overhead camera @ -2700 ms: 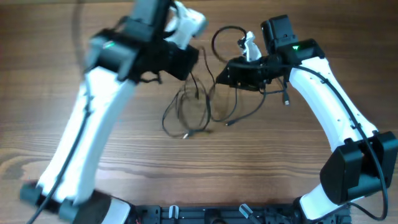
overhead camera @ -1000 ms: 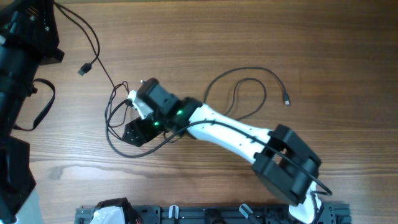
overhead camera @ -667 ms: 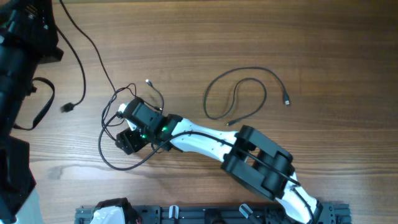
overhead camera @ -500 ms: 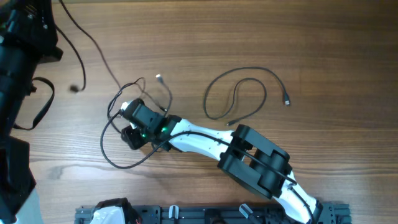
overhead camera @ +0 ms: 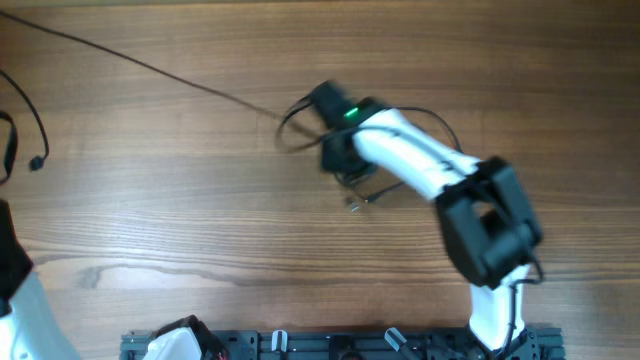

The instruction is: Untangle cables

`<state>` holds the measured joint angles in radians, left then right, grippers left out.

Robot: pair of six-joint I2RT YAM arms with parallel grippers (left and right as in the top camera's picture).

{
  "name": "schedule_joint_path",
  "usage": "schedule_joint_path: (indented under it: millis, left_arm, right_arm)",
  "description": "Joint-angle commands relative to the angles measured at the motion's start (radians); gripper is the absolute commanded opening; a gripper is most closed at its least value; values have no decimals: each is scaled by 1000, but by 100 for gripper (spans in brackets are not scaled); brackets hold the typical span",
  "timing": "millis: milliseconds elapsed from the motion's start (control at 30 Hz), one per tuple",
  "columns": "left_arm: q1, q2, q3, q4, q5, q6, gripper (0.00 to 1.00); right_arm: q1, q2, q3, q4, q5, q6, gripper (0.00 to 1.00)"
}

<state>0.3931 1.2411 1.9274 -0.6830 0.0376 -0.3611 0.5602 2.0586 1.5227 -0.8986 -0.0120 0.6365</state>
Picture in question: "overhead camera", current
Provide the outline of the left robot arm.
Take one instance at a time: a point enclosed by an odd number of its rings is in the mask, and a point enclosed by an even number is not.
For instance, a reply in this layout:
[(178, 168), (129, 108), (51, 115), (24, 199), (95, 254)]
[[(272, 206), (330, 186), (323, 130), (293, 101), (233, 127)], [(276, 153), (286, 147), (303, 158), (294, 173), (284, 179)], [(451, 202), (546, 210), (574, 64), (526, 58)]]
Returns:
[[(34, 263), (20, 245), (9, 203), (1, 202), (1, 357), (78, 359), (79, 352), (58, 325)], [(123, 359), (226, 359), (228, 351), (191, 315), (151, 332), (127, 347)]]

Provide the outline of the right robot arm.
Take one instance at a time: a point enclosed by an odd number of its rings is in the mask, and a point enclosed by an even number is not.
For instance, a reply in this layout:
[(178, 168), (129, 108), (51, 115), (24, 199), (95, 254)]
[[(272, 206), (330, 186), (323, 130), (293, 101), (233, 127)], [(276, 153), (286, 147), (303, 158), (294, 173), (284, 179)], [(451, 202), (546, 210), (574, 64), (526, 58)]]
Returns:
[(470, 283), (469, 329), (498, 359), (514, 351), (522, 325), (520, 290), (542, 230), (513, 167), (500, 157), (480, 160), (448, 147), (412, 124), (399, 107), (372, 97), (347, 97), (334, 81), (308, 95), (324, 123), (321, 166), (354, 188), (383, 168), (434, 204), (445, 249)]

